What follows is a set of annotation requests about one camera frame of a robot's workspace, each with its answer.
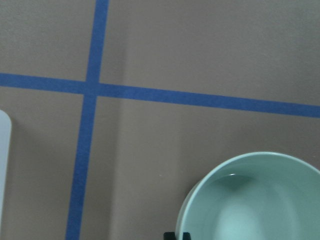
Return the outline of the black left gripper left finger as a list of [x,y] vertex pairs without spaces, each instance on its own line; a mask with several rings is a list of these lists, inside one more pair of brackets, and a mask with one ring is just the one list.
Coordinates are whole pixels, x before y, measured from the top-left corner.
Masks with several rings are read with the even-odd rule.
[[164,240],[176,240],[175,232],[165,232],[163,234],[163,239]]

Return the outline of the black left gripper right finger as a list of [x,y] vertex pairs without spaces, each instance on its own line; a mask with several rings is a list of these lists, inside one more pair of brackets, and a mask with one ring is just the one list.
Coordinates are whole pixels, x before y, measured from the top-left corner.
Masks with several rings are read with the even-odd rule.
[[184,232],[182,235],[182,240],[191,240],[191,234],[189,232]]

